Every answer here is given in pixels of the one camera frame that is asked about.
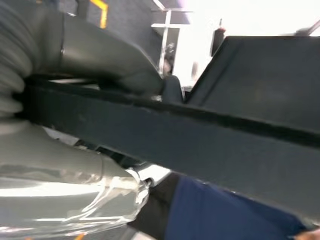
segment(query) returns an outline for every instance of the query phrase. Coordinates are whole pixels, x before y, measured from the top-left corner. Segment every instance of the gray pipe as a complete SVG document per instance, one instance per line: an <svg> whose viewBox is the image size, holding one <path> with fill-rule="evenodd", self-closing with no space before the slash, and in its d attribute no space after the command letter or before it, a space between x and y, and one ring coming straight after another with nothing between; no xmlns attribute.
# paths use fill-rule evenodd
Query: gray pipe
<svg viewBox="0 0 320 240"><path fill-rule="evenodd" d="M60 143L14 117L23 107L11 94L23 92L23 78L50 70L82 74L77 66L85 66L82 54L88 52L79 44L69 46L71 37L63 38L63 22L60 13L28 1L0 1L0 239L114 228L134 220L148 196L134 172L106 156ZM88 63L95 65L87 68L88 74L106 76L107 70L97 65L94 54L88 55ZM133 68L126 69L134 74Z"/></svg>

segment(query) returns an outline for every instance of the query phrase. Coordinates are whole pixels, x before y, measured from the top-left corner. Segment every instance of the person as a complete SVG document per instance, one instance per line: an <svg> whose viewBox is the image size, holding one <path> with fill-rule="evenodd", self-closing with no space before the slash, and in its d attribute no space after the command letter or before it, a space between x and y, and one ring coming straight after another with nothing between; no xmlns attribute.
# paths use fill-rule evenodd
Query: person
<svg viewBox="0 0 320 240"><path fill-rule="evenodd" d="M128 225L156 240L320 240L294 215L178 173Z"/></svg>

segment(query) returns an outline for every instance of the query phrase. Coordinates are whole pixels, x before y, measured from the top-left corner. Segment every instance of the black fabric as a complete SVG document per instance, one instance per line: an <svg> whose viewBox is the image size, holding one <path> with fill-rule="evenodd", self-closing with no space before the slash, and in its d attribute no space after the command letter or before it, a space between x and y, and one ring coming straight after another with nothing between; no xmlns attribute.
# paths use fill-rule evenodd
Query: black fabric
<svg viewBox="0 0 320 240"><path fill-rule="evenodd" d="M150 189L148 202L128 225L156 240L164 240L171 202L180 175L171 173L159 185Z"/></svg>
<svg viewBox="0 0 320 240"><path fill-rule="evenodd" d="M183 104L183 95L181 90L180 81L176 76L170 75L165 79L162 102L168 104Z"/></svg>
<svg viewBox="0 0 320 240"><path fill-rule="evenodd" d="M229 37L188 103L219 114L320 133L320 39Z"/></svg>

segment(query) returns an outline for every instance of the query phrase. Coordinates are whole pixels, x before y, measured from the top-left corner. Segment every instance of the gray metal part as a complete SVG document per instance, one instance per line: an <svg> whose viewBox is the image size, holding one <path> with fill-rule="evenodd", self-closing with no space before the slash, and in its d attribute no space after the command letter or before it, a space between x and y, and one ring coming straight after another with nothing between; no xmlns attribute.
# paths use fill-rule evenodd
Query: gray metal part
<svg viewBox="0 0 320 240"><path fill-rule="evenodd" d="M164 82L156 68L138 46L42 4L25 0L3 2L24 19L30 35L38 43L41 53L38 60L41 64L33 66L33 72L118 81L119 85L138 94L156 95L163 88Z"/></svg>
<svg viewBox="0 0 320 240"><path fill-rule="evenodd" d="M11 230L0 238L109 229L134 220L148 196L137 176L111 158L63 144L39 127L2 135L0 152L0 226Z"/></svg>
<svg viewBox="0 0 320 240"><path fill-rule="evenodd" d="M155 67L139 47L69 15L65 16L60 71L82 77L117 78L121 85L138 93L149 90L156 94L163 84ZM145 76L135 77L132 83L121 79L140 74Z"/></svg>
<svg viewBox="0 0 320 240"><path fill-rule="evenodd" d="M63 38L62 23L61 13L44 6L0 1L0 226L5 229L0 231L2 239L114 228L134 220L148 197L147 187L135 172L102 154L51 139L41 127L14 117L23 108L11 93L22 92L23 78L59 71L60 50L68 38ZM78 56L69 57L69 64L81 67L75 61Z"/></svg>

